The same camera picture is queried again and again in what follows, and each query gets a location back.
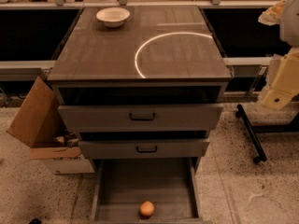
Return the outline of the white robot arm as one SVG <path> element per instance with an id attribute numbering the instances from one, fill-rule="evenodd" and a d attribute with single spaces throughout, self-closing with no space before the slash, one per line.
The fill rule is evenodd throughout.
<path id="1" fill-rule="evenodd" d="M 299 0 L 281 0 L 263 12 L 259 23 L 279 25 L 280 39 L 292 48 L 270 63 L 267 86 L 259 97 L 261 106 L 280 110 L 299 94 Z"/>

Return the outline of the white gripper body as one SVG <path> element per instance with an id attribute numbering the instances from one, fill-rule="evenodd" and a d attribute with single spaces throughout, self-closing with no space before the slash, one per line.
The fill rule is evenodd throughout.
<path id="1" fill-rule="evenodd" d="M 279 91 L 281 84 L 280 66 L 283 56 L 275 54 L 268 65 L 267 86 L 272 91 Z"/>

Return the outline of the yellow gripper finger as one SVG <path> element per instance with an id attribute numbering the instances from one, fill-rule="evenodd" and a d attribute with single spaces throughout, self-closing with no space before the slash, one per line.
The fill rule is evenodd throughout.
<path id="1" fill-rule="evenodd" d="M 294 96 L 299 94 L 299 52 L 290 51 L 283 56 L 280 66 L 281 84 L 279 91 L 272 91 L 267 86 L 260 94 L 261 106 L 280 110 L 286 106 Z"/>
<path id="2" fill-rule="evenodd" d="M 286 0 L 280 0 L 279 2 L 275 3 L 259 16 L 258 22 L 269 26 L 280 24 L 285 3 Z"/>

